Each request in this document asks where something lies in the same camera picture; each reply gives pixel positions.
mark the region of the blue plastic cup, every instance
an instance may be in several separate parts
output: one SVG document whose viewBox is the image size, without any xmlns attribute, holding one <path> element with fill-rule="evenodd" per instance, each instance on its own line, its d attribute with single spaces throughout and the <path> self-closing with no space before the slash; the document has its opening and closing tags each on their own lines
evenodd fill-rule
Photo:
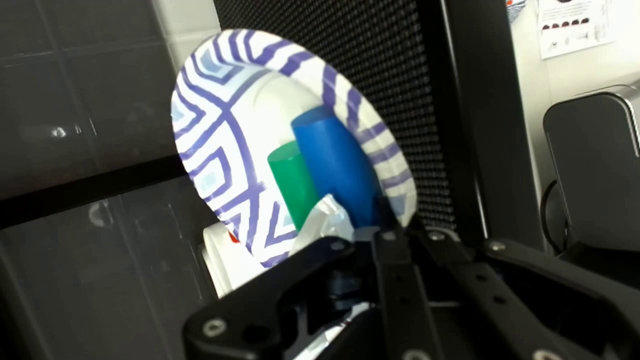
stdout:
<svg viewBox="0 0 640 360">
<path fill-rule="evenodd" d="M 300 114 L 292 129 L 319 195 L 332 194 L 354 227 L 381 226 L 378 175 L 344 124 L 320 105 Z"/>
</svg>

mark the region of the striped paper plate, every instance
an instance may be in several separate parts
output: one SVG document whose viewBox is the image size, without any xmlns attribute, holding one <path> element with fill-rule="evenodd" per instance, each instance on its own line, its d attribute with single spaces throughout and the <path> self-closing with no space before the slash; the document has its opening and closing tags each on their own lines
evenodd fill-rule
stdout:
<svg viewBox="0 0 640 360">
<path fill-rule="evenodd" d="M 297 239 L 266 156 L 295 140 L 290 122 L 319 104 L 335 110 L 372 159 L 403 223 L 417 211 L 417 183 L 372 104 L 330 64 L 259 29 L 224 29 L 183 66 L 173 125 L 201 198 L 266 267 Z"/>
</svg>

